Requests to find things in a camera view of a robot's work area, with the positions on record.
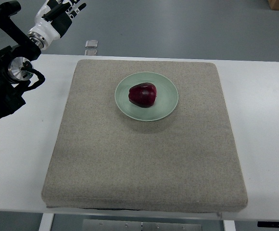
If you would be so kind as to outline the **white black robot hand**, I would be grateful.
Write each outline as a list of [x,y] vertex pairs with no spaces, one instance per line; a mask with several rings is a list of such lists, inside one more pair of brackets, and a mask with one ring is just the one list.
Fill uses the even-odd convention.
[[39,40],[43,45],[60,39],[75,17],[87,6],[82,0],[47,0],[35,17],[35,25],[28,37]]

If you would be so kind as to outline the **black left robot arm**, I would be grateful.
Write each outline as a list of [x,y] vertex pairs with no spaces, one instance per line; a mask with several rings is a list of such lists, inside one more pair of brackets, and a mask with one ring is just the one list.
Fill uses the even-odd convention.
[[41,54],[39,43],[31,40],[10,18],[20,10],[21,5],[16,0],[0,5],[0,29],[17,43],[0,50],[0,118],[25,105],[23,93],[45,82],[44,75],[31,63]]

